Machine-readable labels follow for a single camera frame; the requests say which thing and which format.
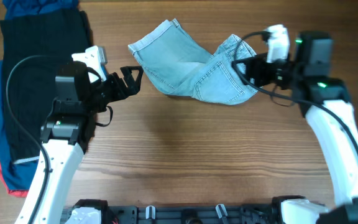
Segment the light blue denim shorts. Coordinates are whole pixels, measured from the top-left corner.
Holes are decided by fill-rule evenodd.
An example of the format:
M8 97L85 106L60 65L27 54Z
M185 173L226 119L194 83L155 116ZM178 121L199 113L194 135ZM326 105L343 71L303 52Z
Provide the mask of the light blue denim shorts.
M257 92L242 83L231 66L235 58L255 55L254 50L234 34L211 54L173 19L163 21L128 49L156 89L166 95L237 105Z

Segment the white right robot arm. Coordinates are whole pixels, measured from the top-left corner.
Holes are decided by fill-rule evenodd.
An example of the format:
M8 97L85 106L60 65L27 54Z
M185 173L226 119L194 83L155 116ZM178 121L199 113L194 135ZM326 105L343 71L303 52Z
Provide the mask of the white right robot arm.
M334 189L335 207L297 196L274 197L268 218L274 223L358 223L358 130L344 82L329 76L333 40L326 32L300 32L296 53L288 53L283 27L259 32L268 52L234 58L242 83L264 92L265 85L290 90L289 105L298 105L323 152Z

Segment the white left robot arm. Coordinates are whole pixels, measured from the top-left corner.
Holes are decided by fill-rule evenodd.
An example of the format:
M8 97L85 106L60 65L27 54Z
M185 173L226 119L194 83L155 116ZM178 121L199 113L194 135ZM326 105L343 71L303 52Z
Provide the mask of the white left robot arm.
M59 223L72 178L82 162L94 130L96 114L112 113L110 103L138 94L140 66L121 68L102 78L84 62L69 62L55 77L57 95L34 142L40 156L17 223Z

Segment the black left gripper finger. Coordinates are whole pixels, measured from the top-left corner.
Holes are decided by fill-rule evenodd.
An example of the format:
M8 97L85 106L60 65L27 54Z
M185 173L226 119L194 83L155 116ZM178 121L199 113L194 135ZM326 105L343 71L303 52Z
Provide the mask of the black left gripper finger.
M136 78L129 75L124 78L127 84L127 95L136 95L140 91L142 75L138 74Z
M125 66L120 68L126 82L140 82L144 73L141 66Z

